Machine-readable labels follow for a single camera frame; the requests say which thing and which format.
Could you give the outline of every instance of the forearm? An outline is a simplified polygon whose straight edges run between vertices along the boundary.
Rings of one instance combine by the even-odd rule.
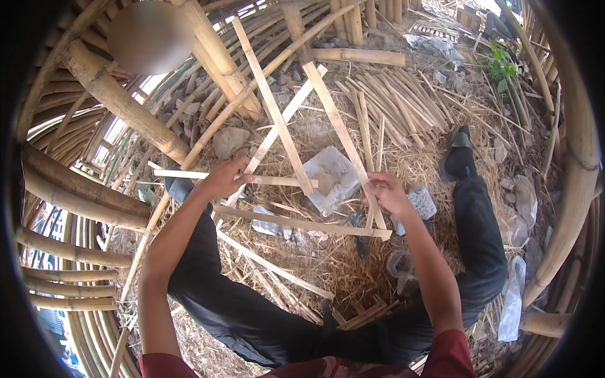
[[[410,205],[405,215],[396,218],[405,227],[422,301],[435,336],[450,328],[462,328],[460,292],[456,278],[420,216]]]
[[[195,225],[209,201],[203,187],[198,186],[191,191],[147,249],[139,283],[152,281],[154,285],[168,288],[170,276],[183,257]]]

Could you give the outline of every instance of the foot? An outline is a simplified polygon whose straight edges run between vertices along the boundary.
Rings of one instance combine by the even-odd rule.
[[[168,169],[171,171],[180,171],[177,167],[170,167]],[[180,204],[185,202],[193,188],[194,186],[188,178],[164,177],[164,189],[173,200]]]
[[[445,160],[445,170],[458,180],[476,176],[477,168],[473,159],[473,150],[470,147],[471,136],[468,131],[468,125],[461,126],[454,132],[451,152]]]

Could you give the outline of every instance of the left hand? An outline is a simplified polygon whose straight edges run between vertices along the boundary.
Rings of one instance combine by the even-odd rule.
[[[251,175],[242,175],[234,180],[234,176],[239,171],[243,172],[248,163],[250,158],[246,155],[235,160],[225,160],[196,187],[196,190],[203,191],[210,200],[232,195],[240,186],[252,182]]]

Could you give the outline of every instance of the hand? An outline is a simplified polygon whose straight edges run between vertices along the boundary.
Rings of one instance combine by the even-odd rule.
[[[234,176],[239,171],[243,172],[248,163],[250,163],[250,158],[246,155],[235,160],[225,160],[196,187],[196,190],[203,192],[209,200],[232,195],[240,186],[252,182],[251,175],[242,175],[234,180]]]
[[[378,203],[400,220],[411,208],[410,200],[397,177],[381,172],[368,172],[370,183],[364,186],[376,196]]]

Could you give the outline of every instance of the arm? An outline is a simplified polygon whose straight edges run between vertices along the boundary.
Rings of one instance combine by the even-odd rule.
[[[168,353],[181,357],[177,336],[166,300],[168,282],[181,260],[191,234],[204,208],[214,198],[228,197],[243,184],[252,181],[250,175],[237,180],[250,159],[246,156],[223,162],[196,186],[187,200],[157,234],[145,255],[138,281],[139,333],[143,353]]]
[[[399,180],[380,172],[368,172],[366,190],[404,225],[422,300],[433,325],[434,337],[449,329],[463,331],[458,283],[422,219],[410,203]]]

